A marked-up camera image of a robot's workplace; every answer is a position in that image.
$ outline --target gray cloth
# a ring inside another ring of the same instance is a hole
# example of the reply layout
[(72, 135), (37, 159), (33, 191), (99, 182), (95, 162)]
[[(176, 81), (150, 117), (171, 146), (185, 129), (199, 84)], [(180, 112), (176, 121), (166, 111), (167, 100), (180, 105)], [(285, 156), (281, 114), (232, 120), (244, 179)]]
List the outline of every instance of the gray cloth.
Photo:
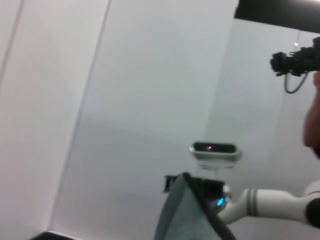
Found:
[(212, 214), (194, 180), (182, 173), (163, 206), (154, 240), (235, 240)]

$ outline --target black cable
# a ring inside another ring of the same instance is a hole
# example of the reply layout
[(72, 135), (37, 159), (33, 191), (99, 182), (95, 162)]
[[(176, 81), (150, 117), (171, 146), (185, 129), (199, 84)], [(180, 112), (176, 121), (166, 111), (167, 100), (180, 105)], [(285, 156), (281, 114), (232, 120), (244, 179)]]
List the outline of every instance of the black cable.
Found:
[(293, 91), (289, 91), (289, 90), (288, 90), (288, 74), (286, 74), (286, 75), (284, 76), (284, 90), (285, 90), (285, 92), (288, 93), (288, 94), (294, 94), (295, 92), (297, 92), (297, 91), (301, 88), (302, 84), (304, 84), (305, 80), (307, 79), (308, 73), (309, 73), (309, 72), (306, 72), (306, 73), (305, 73), (303, 79), (301, 80), (301, 82), (299, 83), (299, 85), (296, 87), (296, 89), (293, 90)]

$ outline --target blue led light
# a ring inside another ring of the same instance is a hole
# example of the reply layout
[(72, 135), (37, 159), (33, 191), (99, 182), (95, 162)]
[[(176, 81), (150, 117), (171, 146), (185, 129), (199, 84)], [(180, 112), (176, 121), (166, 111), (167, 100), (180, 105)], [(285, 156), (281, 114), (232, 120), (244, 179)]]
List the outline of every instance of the blue led light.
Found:
[(217, 206), (221, 206), (222, 204), (224, 203), (224, 199), (223, 198), (220, 198), (218, 200), (218, 202), (216, 203)]

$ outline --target white robotic arm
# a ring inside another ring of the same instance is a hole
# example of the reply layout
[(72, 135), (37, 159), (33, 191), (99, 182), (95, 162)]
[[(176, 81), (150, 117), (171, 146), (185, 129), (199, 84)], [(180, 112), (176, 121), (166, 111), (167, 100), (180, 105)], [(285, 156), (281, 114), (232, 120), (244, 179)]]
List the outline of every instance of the white robotic arm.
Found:
[(225, 224), (246, 216), (298, 221), (320, 228), (319, 182), (307, 188), (305, 196), (295, 197), (286, 191), (246, 189), (238, 202), (229, 202), (218, 214)]

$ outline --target white wall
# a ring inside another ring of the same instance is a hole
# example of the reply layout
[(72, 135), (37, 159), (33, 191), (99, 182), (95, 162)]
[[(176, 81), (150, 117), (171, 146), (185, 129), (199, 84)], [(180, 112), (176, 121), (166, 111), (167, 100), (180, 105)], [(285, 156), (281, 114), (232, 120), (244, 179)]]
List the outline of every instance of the white wall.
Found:
[[(48, 226), (107, 3), (24, 3), (0, 92), (1, 239)], [(1, 44), (19, 4), (0, 1)], [(1, 45), (0, 61), (5, 52)]]
[(153, 238), (164, 175), (196, 169), (236, 4), (111, 2), (53, 230)]
[[(276, 77), (269, 64), (272, 54), (293, 51), (295, 42), (311, 46), (317, 36), (234, 20), (206, 132), (207, 140), (234, 142), (242, 150), (241, 161), (219, 175), (231, 186), (234, 200), (246, 188), (301, 196), (320, 178), (320, 162), (302, 142), (304, 118), (315, 95), (312, 74), (296, 94), (286, 94), (284, 77)], [(291, 78), (290, 89), (300, 80)], [(320, 234), (296, 222), (249, 217), (230, 228), (238, 240), (316, 240)]]

